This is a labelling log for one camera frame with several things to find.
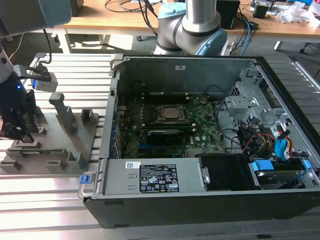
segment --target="white sticker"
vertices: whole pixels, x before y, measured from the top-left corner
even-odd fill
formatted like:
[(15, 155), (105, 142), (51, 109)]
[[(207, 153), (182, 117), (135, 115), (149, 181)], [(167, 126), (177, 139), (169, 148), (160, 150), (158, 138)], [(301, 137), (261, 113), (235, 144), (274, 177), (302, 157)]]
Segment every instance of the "white sticker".
[(138, 169), (140, 167), (140, 161), (126, 161), (125, 168), (126, 169)]
[(176, 65), (175, 66), (175, 70), (184, 71), (184, 70), (186, 70), (186, 65)]

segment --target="wooden desk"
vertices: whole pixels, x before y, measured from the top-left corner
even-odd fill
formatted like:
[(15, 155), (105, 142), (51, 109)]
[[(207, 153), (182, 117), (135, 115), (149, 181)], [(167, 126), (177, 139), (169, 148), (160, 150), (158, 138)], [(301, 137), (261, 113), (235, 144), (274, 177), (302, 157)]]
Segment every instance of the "wooden desk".
[[(54, 29), (53, 32), (57, 33), (59, 38), (66, 37), (66, 39), (60, 40), (64, 53), (70, 52), (68, 34), (153, 36), (140, 12), (112, 12), (105, 8), (106, 1), (84, 0), (84, 6), (78, 17), (73, 17), (69, 23)], [(250, 2), (251, 0), (241, 0), (240, 8), (249, 21), (259, 24), (254, 38), (266, 39), (267, 37), (271, 41), (284, 42), (320, 42), (320, 28), (311, 28), (308, 22), (283, 24), (274, 15), (266, 15), (265, 19), (253, 18), (252, 12), (246, 10), (246, 8), (249, 9), (249, 6), (244, 8)], [(108, 7), (121, 11), (117, 2), (112, 2)], [(136, 3), (126, 3), (125, 7), (131, 9), (138, 8), (139, 5)], [(159, 7), (159, 4), (154, 6), (156, 13), (159, 11)], [(150, 12), (148, 17), (152, 26), (157, 30), (158, 20)], [(230, 41), (234, 40), (243, 31), (242, 23), (236, 21), (234, 29), (227, 30), (228, 39)]]

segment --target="table leg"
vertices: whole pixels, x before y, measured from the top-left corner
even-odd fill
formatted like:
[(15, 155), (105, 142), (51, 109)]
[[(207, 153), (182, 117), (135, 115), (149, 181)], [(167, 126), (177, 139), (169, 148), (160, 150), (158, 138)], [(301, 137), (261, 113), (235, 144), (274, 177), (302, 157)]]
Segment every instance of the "table leg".
[(277, 41), (274, 46), (274, 50), (279, 51), (283, 43), (283, 41)]
[(105, 44), (106, 35), (99, 34), (99, 42), (101, 45)]
[(72, 52), (70, 39), (67, 34), (67, 31), (65, 28), (56, 28), (55, 33), (58, 35), (59, 41), (60, 41), (60, 47), (62, 48), (62, 52), (64, 54), (70, 54)]

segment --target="aluminum profile table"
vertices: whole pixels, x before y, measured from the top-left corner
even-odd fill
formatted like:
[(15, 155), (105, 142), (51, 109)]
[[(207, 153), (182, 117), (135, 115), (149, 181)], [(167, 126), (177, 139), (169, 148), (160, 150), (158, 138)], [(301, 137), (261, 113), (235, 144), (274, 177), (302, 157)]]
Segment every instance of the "aluminum profile table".
[[(104, 115), (111, 78), (109, 54), (53, 54), (57, 92), (74, 113), (92, 108), (99, 114), (89, 171), (98, 165)], [(267, 59), (307, 117), (319, 131), (319, 91), (288, 58)], [(37, 105), (54, 113), (50, 93), (36, 91)], [(13, 141), (0, 140), (6, 150)], [(5, 153), (0, 152), (0, 161)], [(288, 220), (220, 222), (170, 226), (103, 229), (78, 199), (79, 175), (0, 175), (0, 239), (33, 240), (182, 240), (182, 239), (319, 239), (320, 208)]]

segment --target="blue latch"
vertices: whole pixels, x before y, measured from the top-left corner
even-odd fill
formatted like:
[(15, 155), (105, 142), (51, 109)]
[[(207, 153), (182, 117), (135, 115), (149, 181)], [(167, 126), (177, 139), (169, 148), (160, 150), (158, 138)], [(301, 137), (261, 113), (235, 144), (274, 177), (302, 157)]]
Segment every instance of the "blue latch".
[(287, 148), (287, 140), (280, 138), (275, 141), (274, 153), (275, 155), (281, 159), (282, 162), (286, 162), (285, 151)]
[(91, 175), (81, 175), (79, 183), (80, 184), (92, 184), (92, 176)]
[(311, 163), (307, 159), (303, 160), (303, 165), (305, 167), (305, 170), (308, 170), (308, 169), (312, 168)]
[(262, 160), (255, 160), (252, 163), (253, 170), (256, 171), (273, 171), (275, 170), (272, 162), (270, 160), (262, 159)]

